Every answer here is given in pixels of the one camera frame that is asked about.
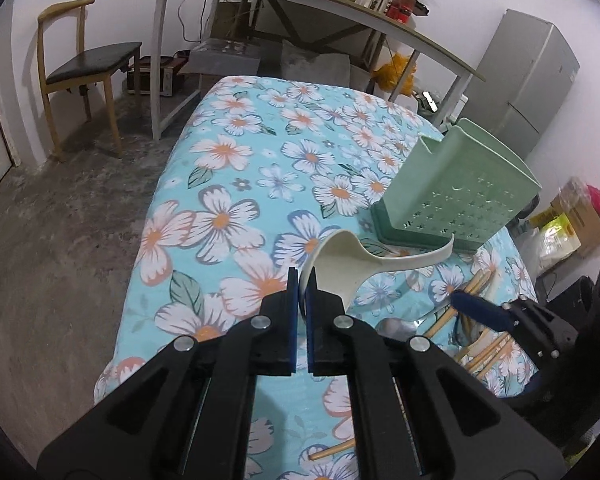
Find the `wooden chopstick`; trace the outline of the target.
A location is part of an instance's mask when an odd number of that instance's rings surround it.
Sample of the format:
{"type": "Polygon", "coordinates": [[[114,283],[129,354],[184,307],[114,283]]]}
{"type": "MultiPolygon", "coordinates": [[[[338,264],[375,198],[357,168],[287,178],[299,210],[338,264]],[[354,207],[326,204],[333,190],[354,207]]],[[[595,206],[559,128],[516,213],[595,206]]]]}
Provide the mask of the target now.
{"type": "Polygon", "coordinates": [[[507,336],[508,333],[506,332],[497,333],[486,328],[473,344],[470,344],[468,347],[461,348],[460,351],[457,352],[455,361],[460,364],[466,364],[492,346],[498,347],[501,340],[507,336]]]}
{"type": "Polygon", "coordinates": [[[469,373],[481,373],[483,370],[488,370],[506,351],[511,342],[512,337],[509,335],[498,336],[466,365],[466,370],[469,373]]]}
{"type": "Polygon", "coordinates": [[[329,456],[336,455],[338,453],[350,450],[355,447],[355,438],[349,439],[337,445],[331,446],[330,448],[324,448],[324,450],[315,452],[309,455],[309,460],[315,462],[316,460],[321,460],[322,458],[326,458],[329,456]]]}
{"type": "MultiPolygon", "coordinates": [[[[460,290],[462,292],[468,292],[468,294],[473,294],[474,292],[478,292],[478,290],[486,284],[487,281],[490,280],[491,272],[488,270],[481,270],[476,273],[469,282],[464,285],[460,290]]],[[[457,310],[453,307],[452,304],[449,304],[449,307],[444,311],[444,313],[434,322],[434,325],[430,327],[429,330],[424,333],[424,336],[427,338],[432,338],[439,330],[441,330],[446,324],[448,324],[454,316],[457,316],[457,310]]]]}

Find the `cream plastic ladle spoon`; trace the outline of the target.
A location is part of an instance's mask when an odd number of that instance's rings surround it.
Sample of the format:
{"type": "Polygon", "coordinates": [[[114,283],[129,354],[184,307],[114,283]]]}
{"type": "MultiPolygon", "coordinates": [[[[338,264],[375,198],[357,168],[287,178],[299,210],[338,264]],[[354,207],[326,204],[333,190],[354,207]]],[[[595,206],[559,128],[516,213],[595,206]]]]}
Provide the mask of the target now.
{"type": "Polygon", "coordinates": [[[452,255],[453,246],[454,236],[451,236],[443,246],[431,252],[379,257],[369,252],[353,232],[337,230],[318,244],[303,263],[299,278],[300,310],[306,315],[311,275],[319,290],[339,296],[347,308],[360,286],[372,276],[434,266],[452,255]]]}

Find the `green perforated utensil holder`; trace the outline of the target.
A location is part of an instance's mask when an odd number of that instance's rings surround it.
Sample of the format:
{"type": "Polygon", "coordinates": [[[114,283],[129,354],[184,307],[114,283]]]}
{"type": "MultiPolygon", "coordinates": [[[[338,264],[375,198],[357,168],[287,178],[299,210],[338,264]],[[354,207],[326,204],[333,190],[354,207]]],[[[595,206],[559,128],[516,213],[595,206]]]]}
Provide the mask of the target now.
{"type": "Polygon", "coordinates": [[[370,206],[391,246],[475,252],[539,195],[541,185],[508,146],[460,119],[442,140],[421,136],[386,192],[370,206]]]}

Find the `cardboard box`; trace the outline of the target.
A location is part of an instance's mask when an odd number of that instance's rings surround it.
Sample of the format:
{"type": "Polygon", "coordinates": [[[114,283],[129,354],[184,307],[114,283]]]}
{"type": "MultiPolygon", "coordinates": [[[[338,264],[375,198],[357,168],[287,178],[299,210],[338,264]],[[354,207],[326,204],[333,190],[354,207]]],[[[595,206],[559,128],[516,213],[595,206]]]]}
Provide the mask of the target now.
{"type": "Polygon", "coordinates": [[[600,215],[593,206],[588,186],[571,177],[550,202],[558,214],[565,214],[580,240],[577,255],[584,259],[600,246],[600,215]]]}

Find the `grey refrigerator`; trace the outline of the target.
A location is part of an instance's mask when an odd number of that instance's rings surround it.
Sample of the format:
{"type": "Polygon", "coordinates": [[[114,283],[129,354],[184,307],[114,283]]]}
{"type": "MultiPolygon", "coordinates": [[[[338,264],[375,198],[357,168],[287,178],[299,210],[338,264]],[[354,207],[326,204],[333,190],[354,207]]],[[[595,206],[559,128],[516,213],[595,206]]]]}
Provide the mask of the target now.
{"type": "Polygon", "coordinates": [[[482,77],[468,84],[462,115],[525,158],[559,112],[579,70],[555,24],[508,9],[479,63],[482,77]]]}

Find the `floral blue tablecloth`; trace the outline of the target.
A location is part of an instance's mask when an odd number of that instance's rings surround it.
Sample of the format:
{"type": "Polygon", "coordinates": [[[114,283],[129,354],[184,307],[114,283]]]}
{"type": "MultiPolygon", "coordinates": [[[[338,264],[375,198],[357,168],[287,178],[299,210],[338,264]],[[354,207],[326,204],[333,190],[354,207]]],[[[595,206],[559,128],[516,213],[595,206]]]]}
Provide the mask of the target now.
{"type": "MultiPolygon", "coordinates": [[[[123,306],[114,356],[94,403],[122,385],[176,336],[203,342],[250,318],[284,290],[333,232],[356,234],[378,256],[368,207],[377,202],[420,136],[441,140],[426,119],[352,89],[256,76],[225,77],[201,99],[166,163],[148,208],[123,306]]],[[[422,320],[476,273],[494,304],[534,298],[506,228],[474,256],[373,276],[350,315],[422,320]]],[[[252,412],[245,479],[358,479],[352,450],[310,455],[353,437],[347,379],[306,371],[299,323],[297,373],[261,377],[252,412]]]]}

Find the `yellow plastic bag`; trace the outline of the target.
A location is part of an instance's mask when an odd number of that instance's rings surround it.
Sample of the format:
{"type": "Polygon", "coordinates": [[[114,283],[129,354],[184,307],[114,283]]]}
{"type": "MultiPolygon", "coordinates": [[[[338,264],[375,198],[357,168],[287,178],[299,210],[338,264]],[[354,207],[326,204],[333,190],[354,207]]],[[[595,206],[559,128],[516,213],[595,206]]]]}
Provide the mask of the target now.
{"type": "MultiPolygon", "coordinates": [[[[390,61],[381,65],[378,70],[373,71],[372,81],[377,84],[377,87],[383,92],[391,93],[399,82],[402,73],[407,66],[407,63],[411,61],[409,56],[405,56],[401,53],[395,53],[390,61]]],[[[404,96],[410,96],[414,89],[414,76],[416,72],[416,66],[413,66],[406,79],[404,80],[401,94],[404,96]]]]}

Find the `long white desk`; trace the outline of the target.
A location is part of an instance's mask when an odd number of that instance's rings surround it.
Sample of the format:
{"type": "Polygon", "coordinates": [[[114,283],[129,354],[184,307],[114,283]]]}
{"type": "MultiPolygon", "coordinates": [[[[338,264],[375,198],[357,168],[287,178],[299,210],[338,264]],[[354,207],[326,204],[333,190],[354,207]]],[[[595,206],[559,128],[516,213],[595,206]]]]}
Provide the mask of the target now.
{"type": "MultiPolygon", "coordinates": [[[[167,115],[161,113],[159,63],[167,3],[168,0],[156,0],[150,42],[151,133],[156,141],[184,105],[194,98],[186,96],[173,112],[167,115]]],[[[344,45],[347,38],[368,32],[370,46],[354,58],[358,65],[368,70],[376,67],[385,41],[407,46],[412,49],[411,61],[407,63],[400,81],[406,79],[418,61],[429,58],[455,75],[443,97],[440,110],[431,118],[435,126],[440,126],[449,116],[468,84],[482,77],[475,68],[441,44],[384,14],[348,0],[240,0],[238,11],[245,17],[234,18],[233,34],[266,41],[286,40],[313,52],[334,52],[336,47],[344,45]]]]}

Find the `red bottle on desk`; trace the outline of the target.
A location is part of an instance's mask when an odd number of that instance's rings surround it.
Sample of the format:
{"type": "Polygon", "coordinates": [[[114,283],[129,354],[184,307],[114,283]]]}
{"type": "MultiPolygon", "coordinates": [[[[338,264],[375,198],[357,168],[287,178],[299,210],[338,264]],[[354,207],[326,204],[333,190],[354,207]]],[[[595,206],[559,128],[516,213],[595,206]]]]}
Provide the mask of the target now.
{"type": "Polygon", "coordinates": [[[386,12],[388,18],[406,24],[415,10],[417,0],[391,0],[386,12]]]}

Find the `grey storage box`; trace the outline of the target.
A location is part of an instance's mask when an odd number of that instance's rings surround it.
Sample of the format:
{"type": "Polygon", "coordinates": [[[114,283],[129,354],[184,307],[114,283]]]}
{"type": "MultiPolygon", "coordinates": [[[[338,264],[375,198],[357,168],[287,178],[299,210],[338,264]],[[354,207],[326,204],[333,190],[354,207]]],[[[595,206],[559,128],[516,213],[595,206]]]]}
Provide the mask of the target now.
{"type": "Polygon", "coordinates": [[[252,76],[258,72],[261,49],[257,44],[209,38],[190,50],[189,73],[214,76],[252,76]]]}

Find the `wooden chair black seat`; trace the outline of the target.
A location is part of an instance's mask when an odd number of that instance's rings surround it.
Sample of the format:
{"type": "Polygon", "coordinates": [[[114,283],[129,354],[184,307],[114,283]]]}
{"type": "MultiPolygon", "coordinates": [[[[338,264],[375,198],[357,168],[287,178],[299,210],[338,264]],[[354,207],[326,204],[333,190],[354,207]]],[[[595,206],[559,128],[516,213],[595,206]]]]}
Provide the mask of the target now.
{"type": "Polygon", "coordinates": [[[102,84],[105,92],[105,104],[109,125],[114,138],[114,149],[118,156],[122,154],[122,140],[114,110],[114,89],[112,76],[114,73],[126,72],[130,61],[133,61],[134,96],[138,110],[142,110],[140,98],[140,41],[119,42],[118,44],[105,44],[101,47],[87,49],[85,47],[86,8],[95,3],[95,0],[69,0],[54,3],[38,14],[38,28],[36,29],[36,66],[38,66],[38,83],[40,84],[44,116],[50,138],[53,142],[53,155],[57,160],[65,160],[64,150],[58,136],[50,96],[61,91],[79,90],[83,101],[87,120],[92,119],[91,103],[88,98],[90,84],[102,84]],[[44,32],[49,24],[67,14],[76,14],[76,55],[70,58],[53,73],[46,72],[44,32]]]}

